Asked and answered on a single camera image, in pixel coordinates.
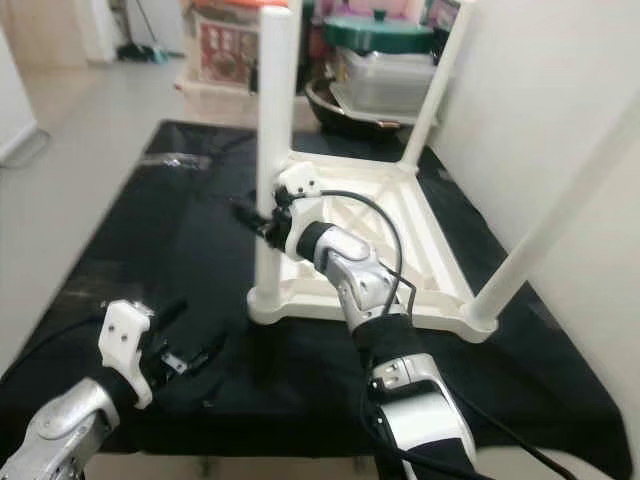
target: black tablecloth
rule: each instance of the black tablecloth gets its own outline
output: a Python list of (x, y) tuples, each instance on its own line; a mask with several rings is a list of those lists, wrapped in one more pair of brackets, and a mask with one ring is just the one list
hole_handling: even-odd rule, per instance
[[(395, 161), (402, 152), (395, 140), (366, 143), (328, 134), (299, 134), (295, 144), (298, 150), (381, 161)], [(144, 158), (26, 347), (84, 319), (100, 301), (121, 297), (156, 308), (186, 298), (190, 308), (174, 334), (187, 353), (194, 341), (229, 332), (220, 357), (197, 380), (178, 380), (152, 408), (127, 415), (108, 450), (229, 456), (371, 452), (357, 423), (362, 371), (345, 326), (285, 319), (258, 327), (247, 319), (254, 238), (232, 219), (229, 199), (255, 188), (255, 149), (252, 131), (162, 124), (147, 153), (206, 159)], [(426, 151), (418, 178), (477, 291), (505, 253), (461, 191), (439, 174), (441, 168)], [(452, 385), (523, 437), (582, 457), (615, 478), (629, 478), (618, 408), (535, 293), (523, 288), (500, 323), (480, 345), (448, 333), (424, 331), (421, 338)], [(0, 386), (0, 461), (17, 447), (45, 400), (99, 364), (98, 331), (98, 324), (71, 329)], [(509, 444), (462, 409), (479, 447)]]

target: tiled floor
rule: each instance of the tiled floor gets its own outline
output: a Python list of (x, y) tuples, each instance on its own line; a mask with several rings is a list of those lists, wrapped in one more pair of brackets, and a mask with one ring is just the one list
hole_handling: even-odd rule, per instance
[[(26, 168), (0, 172), (0, 369), (40, 318), (157, 123), (185, 118), (173, 88), (181, 66), (27, 72), (36, 117), (52, 141)], [(214, 104), (210, 121), (255, 125), (250, 105), (237, 113), (225, 96)], [(299, 125), (309, 120), (304, 109), (298, 115)], [(558, 458), (583, 480), (606, 478), (568, 455)], [(89, 480), (376, 478), (370, 460), (357, 471), (351, 459), (226, 458), (207, 465), (196, 457), (98, 455), (87, 474)], [(557, 478), (517, 449), (480, 452), (478, 467), (499, 479)]]

